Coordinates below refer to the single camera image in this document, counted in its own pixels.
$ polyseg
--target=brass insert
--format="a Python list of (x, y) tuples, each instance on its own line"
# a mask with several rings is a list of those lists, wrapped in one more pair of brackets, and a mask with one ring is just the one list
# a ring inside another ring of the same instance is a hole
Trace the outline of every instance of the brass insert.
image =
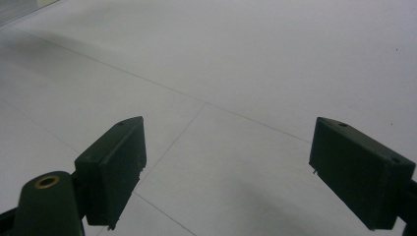
[(59, 182), (59, 177), (56, 175), (44, 176), (34, 183), (36, 189), (47, 189)]

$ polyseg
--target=white floor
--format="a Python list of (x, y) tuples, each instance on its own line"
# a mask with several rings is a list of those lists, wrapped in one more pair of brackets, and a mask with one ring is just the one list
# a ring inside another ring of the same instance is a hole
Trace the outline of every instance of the white floor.
[(416, 23), (413, 0), (63, 0), (8, 24), (0, 211), (144, 116), (143, 180), (89, 236), (400, 235), (368, 231), (308, 160), (324, 116), (417, 161)]

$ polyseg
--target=floor surface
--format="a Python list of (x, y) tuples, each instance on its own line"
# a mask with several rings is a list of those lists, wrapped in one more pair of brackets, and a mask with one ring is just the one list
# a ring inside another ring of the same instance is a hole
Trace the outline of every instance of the floor surface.
[(308, 160), (323, 116), (417, 162), (416, 22), (415, 1), (49, 5), (0, 28), (0, 211), (144, 116), (142, 180), (88, 236), (400, 235), (368, 231)]

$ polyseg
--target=tiled floor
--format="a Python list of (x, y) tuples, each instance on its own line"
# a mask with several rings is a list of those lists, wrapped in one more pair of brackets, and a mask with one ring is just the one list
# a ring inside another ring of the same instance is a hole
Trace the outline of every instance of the tiled floor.
[(142, 115), (143, 180), (88, 236), (400, 235), (368, 231), (308, 159), (325, 116), (417, 161), (416, 22), (414, 1), (46, 7), (0, 29), (0, 210)]

